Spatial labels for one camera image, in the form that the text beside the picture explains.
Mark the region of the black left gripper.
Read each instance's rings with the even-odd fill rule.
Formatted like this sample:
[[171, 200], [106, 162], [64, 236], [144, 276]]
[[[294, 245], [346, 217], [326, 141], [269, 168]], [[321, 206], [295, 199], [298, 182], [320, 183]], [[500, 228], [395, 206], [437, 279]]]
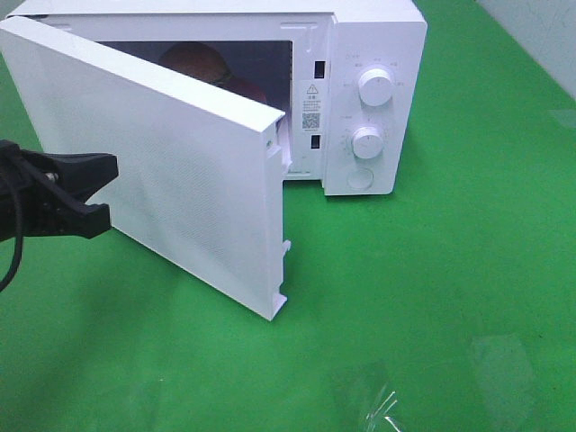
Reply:
[[[47, 180], [37, 182], [26, 161]], [[111, 228], [106, 203], [86, 201], [119, 174], [108, 153], [48, 154], [1, 140], [1, 240], [16, 237], [78, 236], [93, 239]]]

